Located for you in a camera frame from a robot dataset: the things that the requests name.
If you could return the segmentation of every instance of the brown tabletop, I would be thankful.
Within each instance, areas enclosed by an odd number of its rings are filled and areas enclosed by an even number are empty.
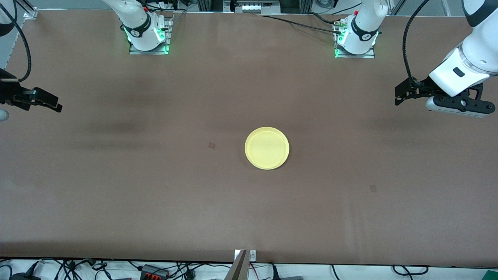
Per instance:
[[[187,14],[169,55],[139,56],[112,11],[41,11],[23,28],[22,85],[64,108],[2,106],[0,255],[496,266],[498,114],[394,105],[406,21],[386,18],[376,59],[339,59],[328,33]],[[413,75],[470,31],[417,18]],[[7,69],[25,68],[19,40]],[[483,99],[498,103],[496,88]],[[244,154],[263,126],[291,146],[272,171]]]

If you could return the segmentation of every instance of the black wire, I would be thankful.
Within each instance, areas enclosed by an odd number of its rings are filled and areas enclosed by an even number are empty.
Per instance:
[[[138,266],[134,265],[132,262],[128,261],[130,265],[132,265],[134,268],[138,269]]]
[[[179,9],[163,9],[163,8],[161,8],[161,7],[151,6],[151,5],[147,4],[147,3],[145,3],[145,6],[147,7],[147,9],[148,9],[149,11],[176,11],[176,10],[180,10],[180,11],[182,11],[182,13],[179,15],[179,17],[178,17],[177,19],[175,19],[175,21],[173,22],[173,24],[171,25],[171,27],[173,27],[173,26],[175,25],[175,23],[176,23],[179,19],[181,19],[181,17],[183,16],[183,14],[187,12],[187,10],[186,10],[186,9],[181,9],[181,8],[179,8]]]
[[[328,24],[334,24],[334,22],[333,22],[333,21],[326,20],[326,19],[324,19],[321,15],[319,15],[319,14],[317,14],[317,13],[315,13],[315,12],[312,12],[312,11],[311,11],[311,12],[307,12],[306,14],[312,14],[312,15],[316,16],[319,20],[321,20],[321,21],[323,21],[323,22],[325,22],[325,23],[328,23]]]
[[[408,78],[410,80],[413,80],[413,76],[411,75],[410,66],[408,65],[408,58],[406,57],[406,37],[408,36],[408,30],[410,29],[411,22],[413,21],[415,16],[417,16],[418,12],[420,12],[420,10],[422,10],[425,4],[427,4],[427,2],[429,1],[430,0],[424,0],[424,2],[422,2],[422,4],[420,4],[420,6],[418,6],[418,8],[413,12],[411,17],[408,19],[408,22],[406,23],[405,31],[403,33],[403,45],[402,45],[403,61],[405,63],[406,73],[408,74]]]
[[[185,274],[183,275],[184,276],[183,278],[185,278],[185,280],[187,280],[187,272],[185,272]]]
[[[10,270],[10,275],[8,277],[8,279],[10,280],[12,278],[12,267],[9,265],[1,265],[0,268],[8,268],[8,270]]]
[[[182,11],[185,11],[185,12],[187,11],[186,9],[181,9],[181,8],[180,9],[163,9],[161,7],[151,6],[151,5],[147,4],[147,3],[145,3],[145,6],[147,6],[147,9],[149,11],[158,11],[158,10],[159,11],[176,11],[176,10],[182,10]]]
[[[173,273],[173,274],[171,274],[171,275],[168,275],[168,278],[173,278],[173,277],[175,277],[175,276],[176,276],[179,272],[180,272],[181,276],[183,276],[183,274],[182,274],[182,270],[183,270],[184,268],[186,268],[187,266],[188,266],[188,264],[185,264],[183,267],[181,267],[181,263],[176,263],[176,271],[175,271],[175,273]]]
[[[336,268],[334,267],[334,265],[331,266],[332,266],[332,271],[334,272],[334,276],[336,277],[337,280],[340,280],[339,276],[337,276]]]
[[[97,273],[95,273],[95,278],[94,278],[94,280],[97,280],[97,276],[98,276],[98,275],[99,275],[99,273],[101,273],[101,272],[104,272],[104,271],[103,271],[103,270],[99,270],[99,271],[97,271]]]
[[[21,36],[22,42],[24,43],[24,48],[26,49],[26,55],[28,58],[28,69],[26,70],[26,74],[24,77],[20,78],[18,81],[22,82],[26,80],[29,77],[29,74],[31,73],[31,52],[29,51],[29,46],[28,46],[28,41],[26,40],[26,37],[24,36],[24,33],[21,30],[21,27],[19,24],[17,24],[17,21],[12,17],[12,15],[7,11],[7,9],[0,3],[0,8],[3,10],[3,12],[7,15],[7,17],[14,23],[15,28],[19,32],[19,35]]]
[[[12,2],[14,2],[14,13],[15,13],[14,20],[17,22],[17,2],[15,0],[12,0]]]
[[[102,271],[104,272],[104,274],[107,276],[107,278],[108,278],[109,280],[114,280],[114,279],[111,277],[111,274],[110,274],[109,272],[107,272],[106,267],[103,267],[103,268],[102,268]]]
[[[278,269],[275,264],[271,264],[271,267],[273,268],[273,280],[280,280],[280,276],[278,275]]]
[[[55,277],[54,277],[54,280],[58,280],[59,279],[59,273],[61,272],[62,268],[65,266],[66,264],[66,261],[63,261],[61,263],[61,266],[59,267],[59,270],[57,271],[57,273],[55,274]]]
[[[36,265],[39,263],[40,261],[36,261],[34,264],[31,265],[31,267],[26,271],[26,273],[24,274],[27,278],[31,278],[34,274],[34,270],[36,268]]]
[[[396,267],[402,267],[402,268],[406,271],[406,273],[401,273],[401,272],[398,272],[398,271],[396,270]],[[396,273],[396,274],[398,274],[398,275],[400,275],[400,276],[408,276],[408,277],[410,277],[410,280],[413,280],[413,276],[420,276],[420,275],[424,275],[424,274],[426,274],[426,273],[428,273],[428,272],[429,272],[429,267],[424,267],[424,268],[425,268],[425,270],[424,270],[424,271],[422,271],[422,272],[412,273],[412,272],[410,272],[410,271],[406,268],[406,266],[396,266],[396,265],[393,265],[393,266],[392,266],[392,270],[394,271],[394,273]]]
[[[157,272],[159,272],[159,271],[164,271],[164,270],[172,269],[172,268],[174,268],[174,267],[176,267],[176,268],[177,268],[178,266],[177,266],[177,265],[174,265],[174,266],[172,266],[172,267],[161,268],[161,269],[155,270],[155,271],[153,271],[152,273],[150,273],[150,274],[149,274],[149,276],[144,277],[143,279],[140,279],[140,280],[150,280],[153,274],[156,274],[156,273],[157,273]],[[174,277],[177,273],[178,273],[178,270],[177,270],[177,271],[176,271],[173,275],[170,275],[170,276],[168,276],[167,278]]]
[[[305,24],[302,24],[302,23],[298,23],[298,22],[295,22],[295,21],[286,20],[286,19],[283,19],[283,18],[273,17],[271,15],[265,16],[265,17],[273,18],[273,19],[278,19],[278,20],[281,20],[281,21],[288,22],[290,24],[295,24],[295,25],[299,25],[299,26],[302,26],[302,27],[311,28],[311,29],[315,29],[315,30],[319,30],[319,31],[325,31],[325,32],[330,32],[330,33],[334,33],[334,34],[341,34],[339,31],[328,30],[328,29],[323,29],[323,28],[314,27],[314,26],[310,26],[310,25],[305,25]]]
[[[199,268],[199,267],[201,267],[201,266],[203,266],[203,265],[204,265],[204,264],[201,264],[201,265],[198,265],[198,266],[196,266],[196,267],[194,267],[194,268],[192,268],[192,269],[189,269],[189,270],[187,270],[187,272],[185,272],[184,274],[187,274],[189,271],[194,271],[194,270],[196,270],[197,268]],[[182,278],[182,277],[183,277],[183,275],[184,275],[184,274],[182,274],[182,275],[180,275],[180,276],[177,276],[177,277],[173,278],[172,280],[177,280],[177,279],[180,279],[180,278]]]
[[[60,265],[62,264],[62,262],[60,262],[60,261],[58,261],[58,260],[56,260],[54,258],[41,258],[40,260],[42,260],[42,261],[54,261],[54,262],[56,262],[56,263],[58,263]]]
[[[344,12],[344,11],[346,11],[346,10],[349,10],[349,9],[352,9],[352,8],[356,8],[356,7],[358,7],[359,5],[361,5],[362,3],[363,3],[363,2],[360,2],[360,3],[358,3],[358,4],[356,4],[356,5],[352,6],[352,7],[349,7],[349,8],[346,8],[346,9],[343,9],[343,10],[340,10],[340,11],[337,11],[337,12],[333,12],[333,13],[331,13],[331,14],[338,14],[338,13],[340,13],[340,12]]]
[[[229,267],[229,266],[225,266],[225,265],[210,265],[210,264],[205,264],[209,267],[224,267],[224,268],[228,268],[228,269],[231,269],[232,267]]]
[[[64,276],[64,280],[68,279],[71,280],[71,277],[69,276],[69,272],[67,271],[67,267],[64,265],[64,273],[66,276]]]

